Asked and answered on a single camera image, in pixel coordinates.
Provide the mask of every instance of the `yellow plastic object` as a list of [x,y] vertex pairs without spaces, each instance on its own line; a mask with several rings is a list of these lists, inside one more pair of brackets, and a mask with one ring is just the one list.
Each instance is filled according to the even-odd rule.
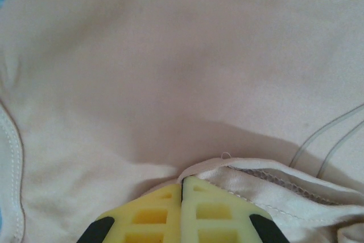
[[251,215],[271,220],[238,196],[193,176],[184,179],[181,243],[262,243]]
[[101,215],[115,220],[102,243],[180,242],[180,212],[181,186],[166,186]]

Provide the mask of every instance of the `cable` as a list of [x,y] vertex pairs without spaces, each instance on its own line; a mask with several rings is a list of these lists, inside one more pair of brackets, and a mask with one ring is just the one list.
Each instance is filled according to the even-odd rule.
[[291,163],[289,164],[289,166],[291,168],[294,168],[296,166],[296,164],[297,164],[297,161],[301,157],[302,153],[323,132],[329,130],[331,127],[337,125],[338,123],[340,123],[340,122],[342,122],[342,121],[350,118],[352,115],[360,112],[363,109],[364,109],[364,104],[361,104],[360,106],[357,106],[356,108],[350,110],[349,112],[346,112],[345,114],[343,114],[343,115],[341,115],[341,116],[333,119],[332,121],[330,121],[327,124],[325,124],[323,127],[319,128],[317,131],[315,131],[311,136],[308,137],[308,139],[306,139],[306,141],[297,150],[297,152],[296,152],[295,156],[293,157],[293,159],[291,160]]
[[332,156],[336,153],[336,151],[348,140],[350,139],[356,132],[358,132],[362,127],[364,126],[364,121],[359,123],[356,127],[351,129],[348,133],[346,133],[345,136],[343,136],[330,150],[330,152],[327,154],[326,158],[324,159],[324,162],[322,163],[320,170],[317,173],[317,178],[321,179],[322,175],[325,172],[326,167],[329,164],[330,159]]

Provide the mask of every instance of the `stitched seam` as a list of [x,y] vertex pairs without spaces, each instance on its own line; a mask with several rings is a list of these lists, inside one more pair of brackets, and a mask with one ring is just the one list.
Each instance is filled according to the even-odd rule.
[[275,208],[273,206],[266,205],[266,204],[262,204],[262,203],[255,203],[255,202],[253,202],[252,200],[250,200],[250,199],[248,199],[246,197],[243,197],[243,196],[241,196],[241,195],[239,195],[237,193],[234,193],[232,191],[229,191],[229,190],[227,190],[227,189],[225,189],[225,188],[223,188],[221,186],[218,186],[218,185],[216,185],[216,184],[214,184],[214,183],[212,183],[212,182],[210,182],[208,180],[206,180],[206,181],[208,183],[210,183],[211,185],[214,185],[214,186],[218,187],[219,189],[222,189],[222,190],[224,190],[224,191],[226,191],[226,192],[228,192],[228,193],[230,193],[230,194],[232,194],[234,196],[237,196],[237,197],[239,197],[239,198],[241,198],[241,199],[243,199],[243,200],[245,200],[245,201],[247,201],[247,202],[249,202],[251,204],[254,204],[254,205],[258,206],[258,207],[265,207],[265,208],[273,209],[273,210],[275,210],[275,211],[277,211],[277,212],[279,212],[279,213],[281,213],[283,215],[287,215],[287,216],[290,216],[290,217],[292,217],[294,219],[303,220],[303,221],[307,221],[307,222],[326,222],[326,219],[303,219],[301,217],[295,216],[295,215],[293,215],[291,213],[287,213],[287,212],[282,211],[282,210],[280,210],[278,208]]
[[[1,113],[1,118],[2,118],[3,122],[5,122],[5,123],[7,123],[9,125],[9,122],[6,119],[4,113]],[[17,208],[18,206],[16,206],[16,202],[15,202],[16,188],[18,186],[18,181],[15,179],[15,177],[18,178],[19,173],[15,174],[16,170],[15,170],[15,159],[14,159],[14,147],[13,147],[13,143],[11,141],[10,135],[7,132],[7,130],[5,129],[3,123],[1,124],[1,128],[6,134],[6,138],[7,138],[7,141],[9,143],[9,147],[10,147],[10,151],[11,151],[11,202],[12,202],[13,207],[15,209],[15,217],[16,217],[16,230],[15,230],[14,238],[20,240],[20,236],[19,236],[19,232],[20,232],[19,212],[18,212],[18,208]],[[15,135],[14,129],[11,130],[11,133],[12,133],[13,136]],[[19,165],[20,165],[20,157],[18,155],[18,171],[19,171]]]
[[321,197],[321,196],[319,196],[319,195],[317,195],[317,194],[315,194],[315,193],[309,192],[308,190],[306,190],[306,189],[302,188],[301,186],[298,186],[298,185],[297,185],[297,184],[295,184],[295,183],[287,182],[287,181],[285,181],[285,180],[283,180],[283,179],[281,179],[281,178],[278,178],[277,176],[272,175],[272,174],[270,174],[270,173],[268,173],[268,172],[266,172],[266,171],[264,171],[264,170],[240,169],[240,168],[236,168],[236,167],[233,167],[233,166],[229,166],[229,168],[235,169],[235,170],[237,170],[237,171],[242,171],[242,172],[244,172],[244,173],[246,173],[246,174],[248,174],[248,175],[252,175],[252,176],[255,176],[254,174],[252,174],[252,172],[257,172],[257,173],[260,173],[260,174],[264,174],[264,175],[266,175],[266,176],[270,177],[270,178],[271,178],[271,179],[273,179],[273,180],[278,180],[279,182],[281,182],[281,183],[283,183],[283,184],[287,184],[287,185],[289,185],[289,186],[291,186],[291,187],[293,187],[293,188],[297,188],[298,190],[301,190],[303,193],[307,193],[307,194],[309,195],[308,197],[306,197],[306,196],[304,196],[304,195],[302,195],[302,194],[300,194],[300,193],[296,193],[296,194],[298,194],[298,195],[300,195],[300,196],[302,196],[302,197],[304,197],[304,198],[308,198],[308,199],[309,199],[309,200],[311,200],[311,201],[315,201],[315,202],[316,202],[316,200],[318,200],[318,201],[320,201],[321,203],[327,203],[327,205],[343,205],[343,204],[341,204],[341,203],[338,203],[338,202],[335,202],[335,201],[332,201],[332,200],[326,199],[326,198],[324,198],[324,197]]

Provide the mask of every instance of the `beige cloth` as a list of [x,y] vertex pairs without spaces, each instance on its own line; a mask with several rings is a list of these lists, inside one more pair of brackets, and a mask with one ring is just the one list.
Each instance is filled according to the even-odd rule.
[[[363,20],[364,0],[7,0],[0,98],[18,130],[4,114],[0,242],[75,241],[224,151],[289,165],[364,102]],[[316,176],[362,120],[320,135],[296,168]],[[363,147],[361,129],[322,178],[364,192]]]

